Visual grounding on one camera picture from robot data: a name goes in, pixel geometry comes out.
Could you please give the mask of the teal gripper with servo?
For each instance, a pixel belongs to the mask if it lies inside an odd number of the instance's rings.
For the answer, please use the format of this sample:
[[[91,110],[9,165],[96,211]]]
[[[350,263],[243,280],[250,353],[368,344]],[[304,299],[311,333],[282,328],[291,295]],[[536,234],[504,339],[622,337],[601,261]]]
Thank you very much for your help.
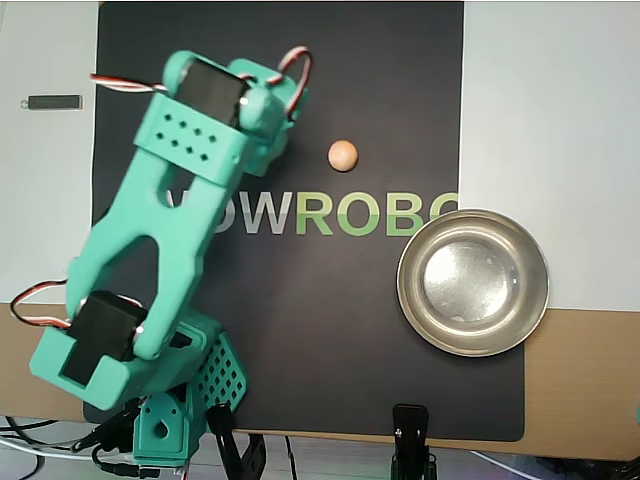
[[[288,140],[289,130],[293,123],[285,120],[271,142],[260,141],[251,158],[244,167],[244,172],[253,176],[265,176],[269,166],[283,155]]]

